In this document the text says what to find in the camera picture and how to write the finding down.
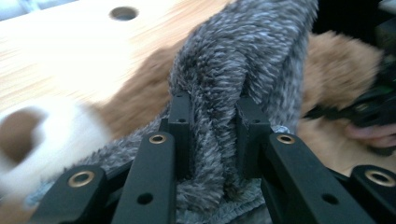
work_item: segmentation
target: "table surface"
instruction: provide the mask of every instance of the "table surface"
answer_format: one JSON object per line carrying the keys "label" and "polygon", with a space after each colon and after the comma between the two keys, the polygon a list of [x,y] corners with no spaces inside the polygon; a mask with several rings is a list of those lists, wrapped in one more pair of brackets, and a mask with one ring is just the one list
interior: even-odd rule
{"label": "table surface", "polygon": [[[65,96],[104,105],[156,49],[170,47],[231,0],[79,0],[0,22],[0,112],[24,101]],[[137,17],[114,20],[131,7]],[[1,223],[32,211],[2,202]]]}

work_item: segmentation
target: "screw hole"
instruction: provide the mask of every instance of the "screw hole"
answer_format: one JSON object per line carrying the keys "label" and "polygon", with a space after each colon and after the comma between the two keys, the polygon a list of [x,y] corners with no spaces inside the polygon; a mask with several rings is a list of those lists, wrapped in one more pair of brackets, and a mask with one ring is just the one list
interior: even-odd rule
{"label": "screw hole", "polygon": [[338,204],[338,199],[331,194],[322,194],[322,199],[326,203]]}
{"label": "screw hole", "polygon": [[144,194],[140,194],[139,197],[137,197],[137,202],[142,204],[142,205],[146,205],[152,202],[152,194],[150,193],[144,193]]}
{"label": "screw hole", "polygon": [[293,143],[295,143],[295,140],[294,140],[293,137],[285,135],[285,134],[279,135],[276,139],[279,142],[283,143],[283,144],[293,144]]}
{"label": "screw hole", "polygon": [[152,144],[160,144],[166,141],[166,137],[161,134],[152,135],[149,139],[150,143]]}
{"label": "screw hole", "polygon": [[396,186],[395,179],[385,173],[376,170],[368,170],[364,174],[369,180],[373,181],[377,185],[390,188]]}
{"label": "screw hole", "polygon": [[116,7],[111,10],[110,16],[116,21],[131,21],[136,18],[137,11],[132,7]]}
{"label": "screw hole", "polygon": [[79,188],[89,184],[93,180],[94,176],[95,174],[91,171],[81,171],[72,175],[68,181],[68,184],[72,188]]}

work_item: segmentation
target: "brass grommet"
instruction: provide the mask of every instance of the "brass grommet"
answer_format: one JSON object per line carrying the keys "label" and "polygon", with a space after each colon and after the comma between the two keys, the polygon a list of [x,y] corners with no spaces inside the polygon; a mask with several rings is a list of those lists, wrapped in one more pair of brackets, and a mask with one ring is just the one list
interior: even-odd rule
{"label": "brass grommet", "polygon": [[385,173],[376,170],[368,170],[364,174],[369,180],[375,182],[377,185],[389,188],[396,186],[395,179]]}
{"label": "brass grommet", "polygon": [[94,177],[95,174],[92,171],[80,171],[72,175],[67,183],[72,188],[79,188],[89,184]]}
{"label": "brass grommet", "polygon": [[166,136],[162,134],[155,134],[150,137],[149,141],[152,144],[161,144],[166,141]]}
{"label": "brass grommet", "polygon": [[294,144],[296,142],[293,137],[285,134],[278,135],[276,139],[283,144]]}

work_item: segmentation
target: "plush toy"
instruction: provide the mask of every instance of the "plush toy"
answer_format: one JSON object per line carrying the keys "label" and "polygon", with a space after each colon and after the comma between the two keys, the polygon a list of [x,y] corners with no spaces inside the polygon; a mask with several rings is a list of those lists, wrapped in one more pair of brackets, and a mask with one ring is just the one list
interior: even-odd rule
{"label": "plush toy", "polygon": [[[311,35],[304,72],[302,116],[321,104],[338,109],[351,105],[375,81],[382,52],[358,39],[328,32]],[[345,119],[300,119],[298,135],[327,167],[349,175],[359,164],[396,172],[396,155],[374,154],[363,142],[349,139]]]}
{"label": "plush toy", "polygon": [[[187,91],[191,97],[194,171],[191,178],[177,181],[177,222],[227,223],[264,204],[260,179],[237,174],[235,104],[241,94],[248,94],[275,130],[286,126],[295,133],[308,33],[317,8],[312,0],[234,1],[184,42],[170,72],[169,91]],[[111,172],[133,160],[142,136],[169,116],[166,108],[150,125],[77,165],[96,164]]]}
{"label": "plush toy", "polygon": [[24,223],[34,209],[23,199],[41,182],[111,141],[111,131],[89,107],[42,98],[0,114],[0,222]]}

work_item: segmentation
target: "human hand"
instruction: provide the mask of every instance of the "human hand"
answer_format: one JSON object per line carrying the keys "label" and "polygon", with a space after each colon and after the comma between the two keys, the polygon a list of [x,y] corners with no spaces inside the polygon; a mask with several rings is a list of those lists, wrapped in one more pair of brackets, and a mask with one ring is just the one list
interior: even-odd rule
{"label": "human hand", "polygon": [[396,124],[371,126],[366,128],[349,124],[346,127],[346,136],[359,139],[363,143],[377,148],[396,146]]}

